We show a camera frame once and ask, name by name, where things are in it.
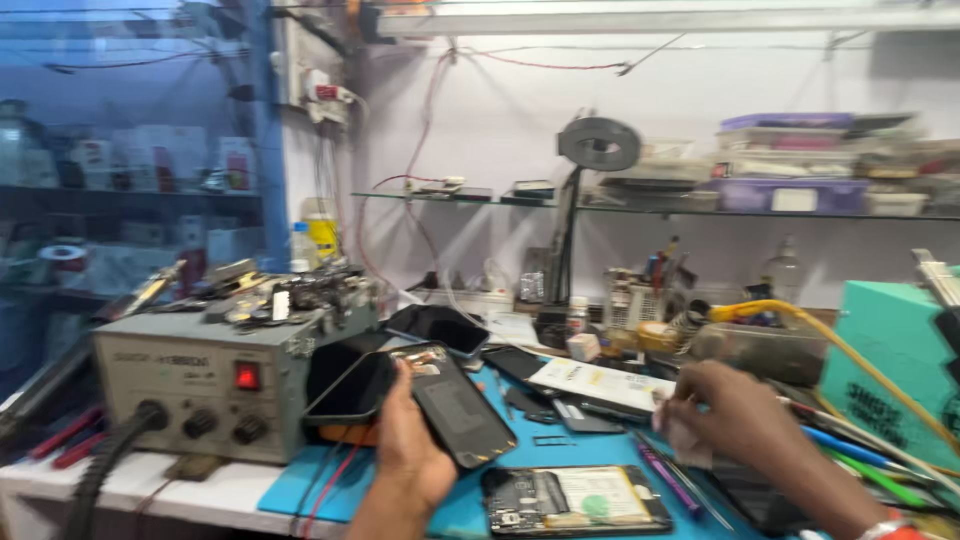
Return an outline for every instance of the green box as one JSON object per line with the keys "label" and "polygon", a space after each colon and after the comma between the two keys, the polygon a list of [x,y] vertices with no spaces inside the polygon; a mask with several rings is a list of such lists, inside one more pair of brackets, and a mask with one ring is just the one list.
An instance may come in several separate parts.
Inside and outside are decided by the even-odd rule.
{"label": "green box", "polygon": [[[847,282],[836,332],[903,392],[960,433],[960,394],[945,364],[953,350],[933,324],[941,308],[909,284]],[[849,420],[912,455],[954,471],[960,456],[839,349],[831,347],[821,395]]]}

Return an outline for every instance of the phone screen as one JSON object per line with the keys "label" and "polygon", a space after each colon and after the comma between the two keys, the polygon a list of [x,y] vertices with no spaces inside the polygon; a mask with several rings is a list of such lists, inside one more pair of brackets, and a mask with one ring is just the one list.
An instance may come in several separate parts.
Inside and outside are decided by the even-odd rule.
{"label": "phone screen", "polygon": [[465,356],[476,354],[490,339],[488,331],[477,327],[456,309],[444,306],[405,307],[390,318],[387,330],[440,341]]}

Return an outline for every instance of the green tool handle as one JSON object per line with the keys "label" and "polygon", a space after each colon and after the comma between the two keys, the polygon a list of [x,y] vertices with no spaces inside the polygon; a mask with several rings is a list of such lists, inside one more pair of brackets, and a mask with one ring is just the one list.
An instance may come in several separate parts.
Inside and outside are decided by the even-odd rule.
{"label": "green tool handle", "polygon": [[886,489],[893,494],[894,497],[903,501],[904,504],[909,504],[910,506],[926,506],[926,502],[921,499],[919,495],[889,479],[883,475],[883,473],[880,473],[876,467],[867,465],[861,461],[857,461],[856,459],[840,454],[839,452],[830,449],[825,450],[829,455],[833,456],[834,459],[840,460],[846,465],[849,465],[851,469],[854,469],[857,473],[863,475],[863,478],[870,480],[883,489]]}

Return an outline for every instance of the bracelet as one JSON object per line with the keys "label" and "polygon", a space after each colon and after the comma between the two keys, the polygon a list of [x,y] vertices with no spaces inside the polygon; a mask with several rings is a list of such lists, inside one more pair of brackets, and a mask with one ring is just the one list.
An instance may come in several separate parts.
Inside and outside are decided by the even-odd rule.
{"label": "bracelet", "polygon": [[880,522],[868,528],[856,540],[879,540],[887,534],[904,527],[910,527],[910,522],[903,519]]}

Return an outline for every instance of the purple screwdriver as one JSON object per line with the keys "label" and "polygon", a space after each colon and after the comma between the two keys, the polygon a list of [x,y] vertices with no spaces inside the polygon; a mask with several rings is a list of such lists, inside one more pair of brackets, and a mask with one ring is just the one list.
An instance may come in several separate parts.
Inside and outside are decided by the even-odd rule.
{"label": "purple screwdriver", "polygon": [[694,520],[698,519],[703,513],[703,507],[693,500],[693,497],[681,486],[677,479],[673,478],[667,471],[666,466],[663,465],[663,462],[660,461],[660,458],[657,457],[657,454],[654,452],[649,445],[640,440],[639,437],[634,437],[636,441],[636,449],[640,451],[640,455],[643,456],[644,461],[653,468],[654,471],[657,471],[657,474],[670,486],[670,491],[677,496],[677,499],[680,499],[680,502],[686,507],[686,511],[689,512],[690,517]]}

